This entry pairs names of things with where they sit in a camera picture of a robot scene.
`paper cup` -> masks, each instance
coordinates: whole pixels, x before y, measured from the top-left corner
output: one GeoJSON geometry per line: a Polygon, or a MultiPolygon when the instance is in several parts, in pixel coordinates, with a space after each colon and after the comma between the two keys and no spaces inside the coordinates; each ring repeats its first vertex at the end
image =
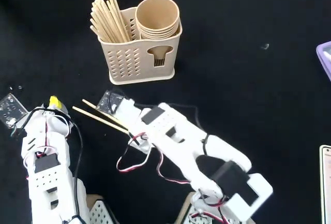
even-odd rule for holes
{"type": "Polygon", "coordinates": [[[173,28],[173,29],[167,31],[166,33],[162,33],[162,34],[151,34],[151,33],[145,32],[143,30],[139,30],[139,31],[140,31],[141,35],[146,37],[146,38],[166,39],[166,38],[171,37],[176,32],[177,29],[178,29],[178,27],[173,28]]]}
{"type": "Polygon", "coordinates": [[[179,8],[173,0],[143,0],[139,3],[135,18],[140,30],[156,32],[169,31],[179,25],[179,8]]]}

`wooden chopstick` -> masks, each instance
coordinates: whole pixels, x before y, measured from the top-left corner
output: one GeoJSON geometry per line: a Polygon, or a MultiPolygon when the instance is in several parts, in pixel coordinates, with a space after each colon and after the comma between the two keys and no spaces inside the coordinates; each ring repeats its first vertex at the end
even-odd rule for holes
{"type": "Polygon", "coordinates": [[[125,28],[117,0],[95,0],[92,3],[91,30],[105,42],[129,42],[130,35],[125,28]]]}
{"type": "Polygon", "coordinates": [[[118,29],[119,29],[119,32],[121,33],[121,36],[122,36],[123,40],[126,41],[126,37],[125,37],[125,34],[124,34],[125,27],[121,25],[121,21],[119,20],[119,15],[118,15],[117,10],[115,8],[114,0],[109,0],[109,2],[110,2],[110,5],[111,5],[111,8],[109,9],[110,13],[112,13],[112,15],[113,15],[113,18],[115,20],[115,23],[116,23],[118,29]]]}
{"type": "Polygon", "coordinates": [[[100,117],[97,117],[96,115],[93,115],[93,114],[91,114],[91,113],[88,113],[87,111],[82,110],[82,109],[80,109],[80,108],[77,108],[77,107],[75,107],[75,106],[72,106],[72,109],[74,109],[74,110],[76,110],[76,111],[78,111],[78,112],[80,112],[80,113],[82,113],[82,114],[84,114],[84,115],[86,115],[86,116],[88,116],[88,117],[90,117],[90,118],[92,118],[92,119],[95,119],[95,120],[97,120],[97,121],[99,121],[99,122],[102,122],[102,123],[104,123],[104,124],[106,124],[106,125],[108,125],[108,126],[110,126],[110,127],[112,127],[112,128],[115,128],[115,129],[118,130],[118,131],[121,131],[121,132],[123,132],[123,133],[129,135],[129,131],[128,131],[128,130],[126,130],[126,129],[122,128],[122,127],[116,126],[116,125],[114,125],[114,124],[112,124],[112,123],[110,123],[110,122],[107,122],[107,121],[105,121],[104,119],[102,119],[102,118],[100,118],[100,117]]]}
{"type": "Polygon", "coordinates": [[[124,33],[125,33],[125,36],[127,38],[127,41],[130,41],[130,38],[129,38],[129,34],[128,32],[126,31],[126,28],[125,28],[125,23],[124,23],[124,20],[123,20],[123,17],[122,17],[122,13],[121,11],[119,10],[119,6],[118,6],[118,3],[117,3],[117,0],[113,0],[114,2],[114,6],[115,6],[115,9],[116,9],[116,12],[118,14],[118,17],[119,17],[119,20],[121,22],[121,25],[122,27],[124,28],[124,33]]]}
{"type": "Polygon", "coordinates": [[[128,129],[128,127],[126,127],[124,124],[122,124],[122,122],[120,122],[118,119],[116,119],[115,117],[113,117],[113,116],[111,116],[111,115],[109,115],[109,114],[106,114],[106,113],[104,113],[104,112],[98,110],[97,107],[96,107],[94,104],[90,103],[89,101],[87,101],[87,100],[85,100],[85,99],[82,99],[82,102],[85,103],[85,104],[87,104],[87,105],[90,106],[91,108],[93,108],[93,109],[99,111],[101,114],[103,114],[104,116],[108,117],[108,118],[111,119],[112,121],[114,121],[114,122],[120,124],[121,126],[125,127],[126,129],[128,129]]]}

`robotic arm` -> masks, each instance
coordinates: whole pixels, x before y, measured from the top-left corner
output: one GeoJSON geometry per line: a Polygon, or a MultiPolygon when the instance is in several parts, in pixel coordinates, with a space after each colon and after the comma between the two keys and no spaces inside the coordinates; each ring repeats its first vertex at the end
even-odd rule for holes
{"type": "Polygon", "coordinates": [[[219,137],[208,135],[168,104],[140,110],[132,99],[118,100],[120,97],[109,98],[112,115],[130,133],[147,136],[130,145],[144,153],[156,148],[162,158],[164,154],[176,164],[196,191],[191,203],[199,212],[220,218],[223,213],[229,219],[246,221],[272,194],[272,186],[262,175],[247,174],[251,162],[243,153],[219,137]],[[208,178],[195,161],[200,155],[222,159],[225,164],[208,178]]]}
{"type": "Polygon", "coordinates": [[[36,108],[16,124],[26,131],[21,155],[28,171],[33,224],[89,223],[85,187],[69,170],[69,119],[65,106],[51,97],[47,110],[36,108]]]}

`circuit board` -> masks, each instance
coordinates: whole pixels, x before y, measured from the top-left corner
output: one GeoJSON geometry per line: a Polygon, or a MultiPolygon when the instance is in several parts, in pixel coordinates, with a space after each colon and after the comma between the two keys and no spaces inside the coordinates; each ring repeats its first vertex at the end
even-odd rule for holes
{"type": "Polygon", "coordinates": [[[0,120],[8,128],[13,128],[15,123],[21,120],[27,113],[28,111],[25,107],[11,93],[0,101],[0,120]]]}
{"type": "Polygon", "coordinates": [[[124,97],[119,94],[106,91],[97,106],[97,110],[112,115],[116,112],[123,98],[124,97]]]}

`black mat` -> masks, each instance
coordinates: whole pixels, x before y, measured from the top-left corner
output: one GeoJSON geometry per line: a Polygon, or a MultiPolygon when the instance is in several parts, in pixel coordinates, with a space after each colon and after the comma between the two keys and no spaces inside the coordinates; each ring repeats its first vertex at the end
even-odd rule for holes
{"type": "MultiPolygon", "coordinates": [[[[99,101],[112,85],[88,28],[92,1],[2,1],[1,97],[11,86],[28,109],[51,95],[69,108],[87,108],[82,98],[99,101]]],[[[118,1],[124,9],[141,0],[118,1]]],[[[331,83],[315,48],[331,40],[330,0],[175,1],[184,29],[175,77],[122,89],[140,103],[197,105],[203,127],[245,153],[253,171],[273,185],[274,194],[253,217],[257,223],[320,222],[318,148],[330,144],[331,83]]],[[[194,120],[193,111],[183,113],[194,120]]],[[[157,176],[157,153],[145,167],[119,174],[115,163],[127,137],[71,115],[85,138],[79,177],[87,193],[105,196],[121,223],[173,222],[190,187],[157,176]]],[[[69,145],[75,165],[79,146],[76,140],[69,145]]],[[[20,150],[1,125],[3,223],[30,222],[20,150]]],[[[130,155],[128,162],[142,158],[130,155]]],[[[180,177],[170,162],[163,171],[180,177]]]]}

